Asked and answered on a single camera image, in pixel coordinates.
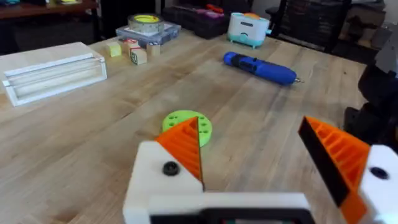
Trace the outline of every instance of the tape roll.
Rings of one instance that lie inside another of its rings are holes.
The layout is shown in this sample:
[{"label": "tape roll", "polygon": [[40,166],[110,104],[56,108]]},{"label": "tape roll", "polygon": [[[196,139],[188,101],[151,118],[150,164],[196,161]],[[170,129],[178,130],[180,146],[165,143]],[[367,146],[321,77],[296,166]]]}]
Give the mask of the tape roll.
[{"label": "tape roll", "polygon": [[161,32],[164,30],[164,20],[155,14],[136,14],[129,16],[129,27],[142,33]]}]

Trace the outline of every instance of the blue handle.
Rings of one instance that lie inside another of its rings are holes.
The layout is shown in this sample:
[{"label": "blue handle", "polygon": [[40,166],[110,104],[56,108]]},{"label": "blue handle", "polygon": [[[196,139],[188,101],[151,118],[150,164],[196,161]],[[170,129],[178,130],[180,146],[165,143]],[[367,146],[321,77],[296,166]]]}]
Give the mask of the blue handle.
[{"label": "blue handle", "polygon": [[281,85],[291,85],[295,82],[297,77],[293,70],[285,66],[265,62],[234,52],[228,52],[224,55],[224,63]]}]

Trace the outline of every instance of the green 3d printed part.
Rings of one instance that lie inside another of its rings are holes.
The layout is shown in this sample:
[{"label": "green 3d printed part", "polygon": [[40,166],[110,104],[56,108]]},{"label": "green 3d printed part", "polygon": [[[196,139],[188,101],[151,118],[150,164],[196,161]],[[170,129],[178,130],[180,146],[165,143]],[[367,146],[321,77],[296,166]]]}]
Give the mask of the green 3d printed part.
[{"label": "green 3d printed part", "polygon": [[198,117],[199,145],[202,147],[209,142],[213,128],[210,120],[205,115],[196,111],[179,110],[170,113],[163,120],[162,132],[167,131],[169,128],[181,123],[182,121],[193,118],[194,116]]}]

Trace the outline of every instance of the small wooden cube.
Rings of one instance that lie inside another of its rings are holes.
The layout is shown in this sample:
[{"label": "small wooden cube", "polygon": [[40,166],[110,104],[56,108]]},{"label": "small wooden cube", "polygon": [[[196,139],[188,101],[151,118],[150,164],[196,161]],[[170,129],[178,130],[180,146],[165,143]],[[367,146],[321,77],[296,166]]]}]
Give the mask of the small wooden cube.
[{"label": "small wooden cube", "polygon": [[126,54],[130,55],[130,49],[138,49],[140,48],[139,44],[138,44],[138,40],[134,40],[134,39],[126,39],[124,40],[123,43],[123,52],[125,52]]},{"label": "small wooden cube", "polygon": [[106,50],[111,57],[117,57],[122,54],[122,48],[117,42],[110,42],[106,44]]},{"label": "small wooden cube", "polygon": [[148,43],[147,44],[147,53],[150,56],[158,56],[160,55],[160,44],[157,42]]},{"label": "small wooden cube", "polygon": [[147,63],[147,52],[144,49],[130,49],[130,58],[136,65]]}]

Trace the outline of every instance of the screwdriver tip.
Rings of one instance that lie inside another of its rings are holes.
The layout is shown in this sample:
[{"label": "screwdriver tip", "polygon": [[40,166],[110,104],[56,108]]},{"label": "screwdriver tip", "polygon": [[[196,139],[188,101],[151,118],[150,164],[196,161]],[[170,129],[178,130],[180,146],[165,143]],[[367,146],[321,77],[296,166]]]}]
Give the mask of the screwdriver tip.
[{"label": "screwdriver tip", "polygon": [[300,83],[304,83],[304,81],[301,78],[296,78],[295,82],[300,82]]}]

